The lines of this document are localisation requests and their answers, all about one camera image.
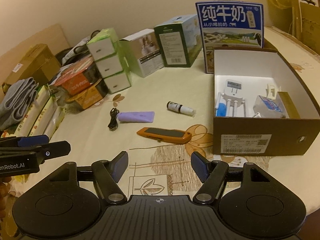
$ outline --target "finger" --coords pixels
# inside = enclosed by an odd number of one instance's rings
[[[5,197],[8,194],[7,185],[0,183],[0,197]]]
[[[5,211],[4,210],[0,210],[0,218],[4,218],[5,217]]]
[[[5,210],[5,201],[4,201],[4,198],[0,198],[0,210]]]
[[[2,182],[8,183],[11,181],[11,177],[2,178]]]

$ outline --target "table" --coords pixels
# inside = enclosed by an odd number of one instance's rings
[[[308,50],[284,36],[275,28],[266,28],[265,37],[294,66],[298,74],[320,102],[320,60]],[[307,213],[320,207],[320,137],[318,136],[304,156],[247,157],[212,154],[213,133],[213,75],[204,73],[203,54],[200,53],[190,69],[163,68],[142,79],[132,75],[131,88],[120,96],[108,95],[100,103],[79,114],[67,114],[51,141],[66,140],[71,144],[68,156],[46,161],[37,174],[31,174],[25,183],[13,182],[17,195],[29,189],[42,178],[67,161],[87,166],[101,160],[111,160],[122,150],[129,154],[129,166],[119,182],[128,196],[189,194],[201,186],[190,165],[190,154],[197,150],[209,160],[223,160],[232,166],[254,162],[279,180],[306,205]],[[168,111],[168,101],[196,109],[190,117]],[[152,127],[188,130],[192,140],[186,145],[170,145],[140,137],[136,132],[148,126],[143,123],[119,124],[109,131],[110,110],[117,106],[122,112],[155,111]],[[94,192],[92,183],[80,183]],[[239,183],[227,185],[227,191]]]

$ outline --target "beige wall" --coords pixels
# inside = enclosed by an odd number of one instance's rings
[[[196,13],[200,0],[0,0],[0,55],[34,33],[59,23],[76,44],[96,29],[115,27],[120,38],[176,15]],[[272,25],[267,0],[265,25]]]

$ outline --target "wooden board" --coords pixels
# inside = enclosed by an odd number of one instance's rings
[[[59,24],[37,32],[0,56],[0,85],[19,63],[27,50],[39,43],[47,44],[53,54],[70,47]],[[2,102],[3,98],[4,95],[2,89],[0,89],[0,102]]]

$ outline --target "folded gray towel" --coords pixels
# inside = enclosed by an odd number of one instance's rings
[[[9,87],[0,104],[0,131],[22,120],[29,105],[36,98],[38,85],[30,77],[19,80]]]

